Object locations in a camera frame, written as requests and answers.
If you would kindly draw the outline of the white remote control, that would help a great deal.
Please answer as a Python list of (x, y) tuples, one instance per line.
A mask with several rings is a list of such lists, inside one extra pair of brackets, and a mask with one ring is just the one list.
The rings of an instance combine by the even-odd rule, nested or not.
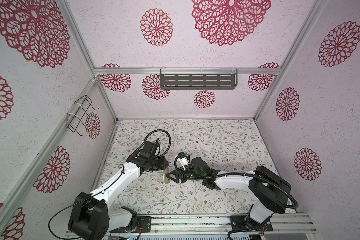
[(163, 173), (163, 181), (164, 181), (164, 184), (169, 184), (170, 183), (170, 179), (167, 177), (167, 174), (169, 173), (169, 169), (166, 168), (162, 171)]

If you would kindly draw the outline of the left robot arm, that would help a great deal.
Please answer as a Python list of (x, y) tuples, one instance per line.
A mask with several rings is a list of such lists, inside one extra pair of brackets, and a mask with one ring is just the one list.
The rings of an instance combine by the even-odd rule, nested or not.
[(110, 209), (120, 193), (144, 172), (161, 171), (169, 166), (160, 149), (160, 139), (144, 141), (108, 181), (89, 194), (80, 193), (73, 204), (68, 230), (84, 240), (101, 240), (117, 229), (135, 230), (136, 211), (121, 207), (111, 214)]

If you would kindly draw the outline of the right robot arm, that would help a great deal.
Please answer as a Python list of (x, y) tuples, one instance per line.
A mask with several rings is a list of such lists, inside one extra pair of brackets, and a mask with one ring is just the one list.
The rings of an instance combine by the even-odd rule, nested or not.
[(257, 202), (234, 230), (257, 230), (264, 227), (273, 214), (284, 214), (287, 208), (296, 206), (290, 195), (291, 185), (264, 166), (257, 166), (252, 172), (229, 173), (210, 168), (200, 157), (191, 160), (185, 153), (175, 158), (174, 166), (175, 170), (166, 177), (177, 184), (200, 180), (210, 190), (249, 189), (255, 195)]

